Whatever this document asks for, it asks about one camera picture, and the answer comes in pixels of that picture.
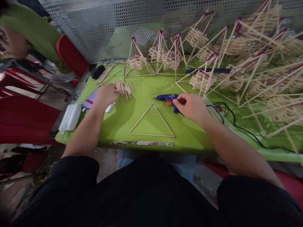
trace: black sleeve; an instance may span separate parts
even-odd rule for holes
[[[52,175],[34,193],[24,213],[14,222],[18,226],[32,226],[52,220],[75,216],[75,207],[82,197],[97,184],[99,163],[86,156],[68,156],[56,165]]]
[[[229,226],[303,226],[291,195],[269,182],[228,176],[217,190],[219,213]]]

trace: metal mesh panel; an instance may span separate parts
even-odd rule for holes
[[[239,16],[246,18],[262,0],[39,0],[83,56],[90,63],[128,57],[131,37],[142,53],[164,29],[169,37],[195,23],[207,10],[215,16],[208,30],[212,38],[226,25],[233,26]],[[301,31],[303,1],[285,0],[281,17],[292,19],[292,28]]]

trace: green shirt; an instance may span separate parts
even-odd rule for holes
[[[33,10],[24,5],[10,4],[1,16],[0,24],[24,36],[30,45],[53,62],[60,72],[72,72],[56,50],[57,41],[62,34]]]

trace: left hand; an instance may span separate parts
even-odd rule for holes
[[[97,91],[97,98],[95,102],[100,105],[104,105],[104,107],[107,108],[120,95],[119,92],[115,92],[116,89],[117,87],[114,84],[103,85]]]

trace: forearm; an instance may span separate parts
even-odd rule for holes
[[[232,175],[260,178],[281,188],[282,183],[259,152],[209,114],[201,127]]]
[[[97,146],[107,106],[93,105],[69,140],[62,157],[85,155],[92,157]]]

